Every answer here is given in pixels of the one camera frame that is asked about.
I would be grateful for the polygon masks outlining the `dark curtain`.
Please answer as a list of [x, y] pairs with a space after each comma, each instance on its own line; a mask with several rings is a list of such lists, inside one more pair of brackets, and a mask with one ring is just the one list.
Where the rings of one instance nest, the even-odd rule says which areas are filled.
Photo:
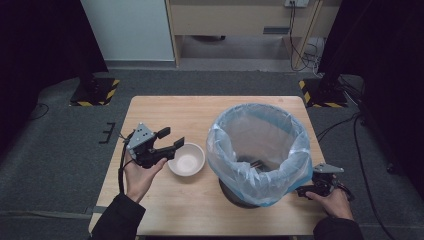
[[424, 197], [424, 0], [342, 0], [319, 71], [363, 79], [361, 109]]
[[81, 0], [0, 0], [0, 155], [44, 88], [106, 70]]

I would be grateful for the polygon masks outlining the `bin with blue bag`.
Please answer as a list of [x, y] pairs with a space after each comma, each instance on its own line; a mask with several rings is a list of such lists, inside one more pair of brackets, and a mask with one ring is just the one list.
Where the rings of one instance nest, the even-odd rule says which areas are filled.
[[[261, 207], [312, 178], [307, 130], [292, 114], [269, 104], [239, 104], [222, 112], [209, 128], [206, 158], [234, 194]], [[256, 160], [266, 167], [250, 167]]]

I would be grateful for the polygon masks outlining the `grey floor tape strip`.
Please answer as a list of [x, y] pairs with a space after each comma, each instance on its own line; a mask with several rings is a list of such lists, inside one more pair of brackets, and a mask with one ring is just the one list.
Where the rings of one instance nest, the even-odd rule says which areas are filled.
[[106, 209], [107, 207], [105, 206], [87, 207], [84, 213], [87, 215], [92, 215], [93, 213], [103, 214]]

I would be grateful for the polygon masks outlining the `person's right hand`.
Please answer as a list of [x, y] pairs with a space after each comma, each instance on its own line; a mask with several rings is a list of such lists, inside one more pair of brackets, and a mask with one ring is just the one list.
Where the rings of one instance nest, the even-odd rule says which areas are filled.
[[326, 197], [313, 192], [307, 192], [306, 196], [317, 201], [330, 216], [353, 220], [350, 203], [344, 191], [335, 189]]

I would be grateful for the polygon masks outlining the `black trash bin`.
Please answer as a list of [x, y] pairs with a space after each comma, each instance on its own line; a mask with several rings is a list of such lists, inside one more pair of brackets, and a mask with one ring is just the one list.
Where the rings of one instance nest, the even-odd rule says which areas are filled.
[[234, 194], [225, 184], [224, 182], [219, 179], [219, 186], [221, 188], [222, 193], [226, 197], [226, 199], [232, 203], [233, 205], [244, 208], [244, 209], [255, 209], [257, 208], [257, 205], [247, 203], [243, 200], [241, 200], [236, 194]]

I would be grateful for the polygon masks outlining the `black yellow-striped stand base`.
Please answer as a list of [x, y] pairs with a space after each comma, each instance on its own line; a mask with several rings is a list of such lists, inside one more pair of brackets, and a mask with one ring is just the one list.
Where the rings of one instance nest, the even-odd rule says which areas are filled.
[[80, 82], [73, 93], [71, 106], [105, 106], [115, 94], [119, 80], [95, 77], [91, 82]]
[[307, 107], [339, 108], [347, 106], [344, 90], [338, 81], [309, 78], [299, 82]]

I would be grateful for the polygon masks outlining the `white bowl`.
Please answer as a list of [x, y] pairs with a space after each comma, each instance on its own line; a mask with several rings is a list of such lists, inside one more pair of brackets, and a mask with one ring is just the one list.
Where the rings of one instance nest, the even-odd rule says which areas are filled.
[[186, 143], [176, 151], [168, 162], [170, 170], [177, 176], [189, 177], [197, 174], [205, 164], [203, 149], [195, 143]]

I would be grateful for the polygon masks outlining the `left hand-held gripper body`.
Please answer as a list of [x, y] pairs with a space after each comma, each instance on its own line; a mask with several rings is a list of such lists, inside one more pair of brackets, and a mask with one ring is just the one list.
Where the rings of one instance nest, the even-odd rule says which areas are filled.
[[161, 159], [166, 158], [172, 160], [175, 153], [167, 154], [161, 152], [161, 149], [154, 147], [155, 133], [151, 131], [144, 123], [140, 122], [137, 128], [128, 136], [129, 140], [126, 142], [126, 150], [131, 158], [143, 168], [150, 168]]

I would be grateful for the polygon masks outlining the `person's left hand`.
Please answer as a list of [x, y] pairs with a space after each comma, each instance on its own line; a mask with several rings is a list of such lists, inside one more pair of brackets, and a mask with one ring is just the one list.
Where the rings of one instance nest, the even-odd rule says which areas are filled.
[[167, 159], [163, 158], [152, 167], [146, 169], [135, 163], [130, 156], [126, 156], [124, 166], [124, 175], [127, 185], [126, 196], [133, 202], [140, 203], [151, 187], [153, 179], [166, 163]]

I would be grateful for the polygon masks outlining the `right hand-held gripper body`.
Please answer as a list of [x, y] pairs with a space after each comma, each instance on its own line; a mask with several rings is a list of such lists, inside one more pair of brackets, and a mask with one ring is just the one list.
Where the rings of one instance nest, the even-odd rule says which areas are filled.
[[342, 167], [336, 167], [327, 163], [320, 163], [313, 169], [312, 182], [314, 192], [320, 196], [328, 196], [339, 185], [337, 174], [343, 173]]

